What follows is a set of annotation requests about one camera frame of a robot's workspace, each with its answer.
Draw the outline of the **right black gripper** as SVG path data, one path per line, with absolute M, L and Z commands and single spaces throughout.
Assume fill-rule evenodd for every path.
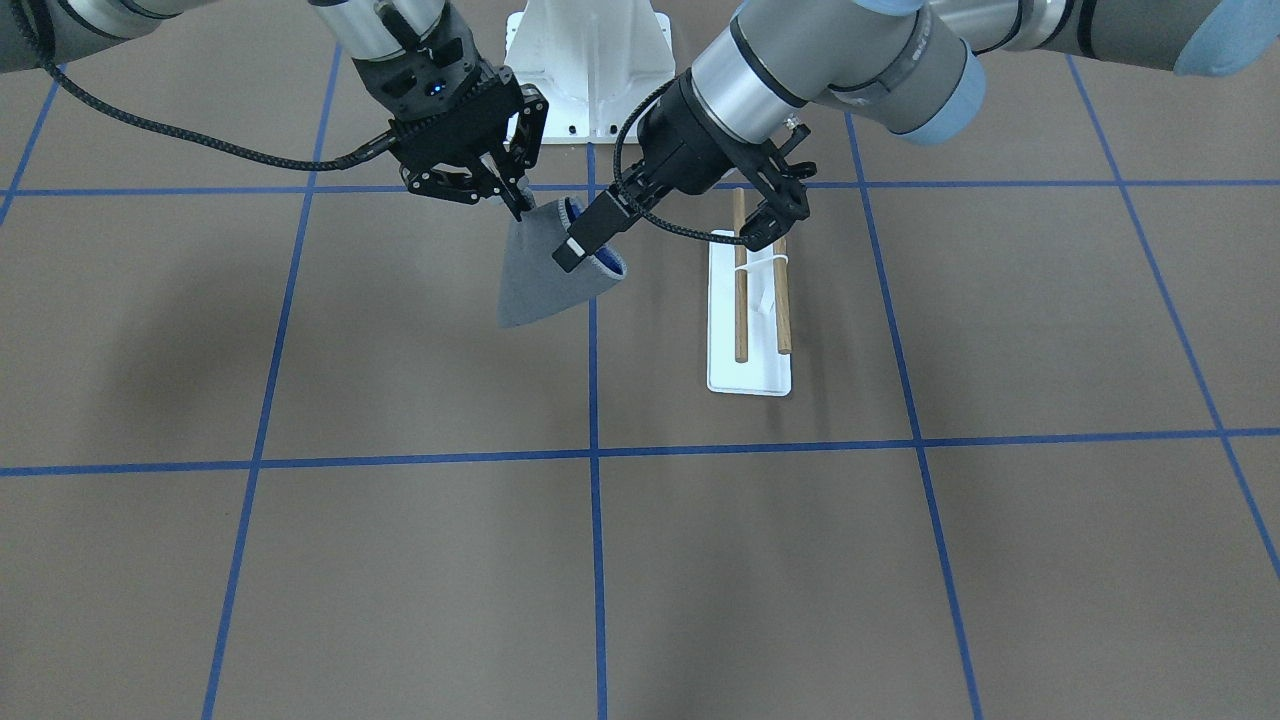
M 526 173 L 541 132 L 508 124 L 539 123 L 543 96 L 506 67 L 484 59 L 474 38 L 424 38 L 364 63 L 364 86 L 389 113 L 388 129 L 364 145 L 371 160 L 389 152 L 404 187 L 416 195 L 474 205 L 499 199 L 515 222 L 532 210 Z

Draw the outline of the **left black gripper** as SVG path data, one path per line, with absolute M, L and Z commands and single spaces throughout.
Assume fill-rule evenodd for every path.
M 641 158 L 622 168 L 621 151 L 614 150 L 612 188 L 571 220 L 563 242 L 552 254 L 564 273 L 573 272 L 637 222 L 705 243 L 762 251 L 810 217 L 804 182 L 812 178 L 813 164 L 787 160 L 810 135 L 809 127 L 795 117 L 783 120 L 790 131 L 783 145 L 736 140 L 701 106 L 692 77 L 680 76 L 653 91 L 631 113 L 623 127 L 632 126 L 639 127 Z M 696 231 L 655 214 L 658 202 L 669 193 L 705 193 L 733 173 L 741 174 L 760 195 L 759 204 L 737 223 L 736 233 Z

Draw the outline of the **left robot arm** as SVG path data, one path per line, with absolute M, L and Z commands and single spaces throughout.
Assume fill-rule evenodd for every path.
M 980 54 L 1046 50 L 1178 76 L 1230 76 L 1277 40 L 1275 1 L 745 1 L 680 76 L 626 120 L 640 159 L 573 215 L 553 258 L 575 270 L 636 222 L 717 236 L 655 215 L 671 192 L 699 195 L 732 170 L 762 195 L 736 245 L 762 250 L 810 214 L 806 137 L 772 136 L 810 104 L 865 117 L 916 145 L 954 137 L 986 95 Z

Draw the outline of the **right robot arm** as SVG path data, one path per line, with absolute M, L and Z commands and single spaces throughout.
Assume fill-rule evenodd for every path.
M 293 159 L 125 111 L 72 81 L 69 69 L 106 79 L 129 100 L 155 79 L 211 90 L 215 77 L 252 97 L 282 92 L 287 108 L 314 99 L 285 86 L 324 49 L 347 58 L 388 127 L 357 149 Z M 474 205 L 532 210 L 526 172 L 538 161 L 548 102 L 512 69 L 489 61 L 452 1 L 5 1 L 3 72 L 44 70 L 64 94 L 115 120 L 274 167 L 320 174 L 397 163 L 411 192 Z

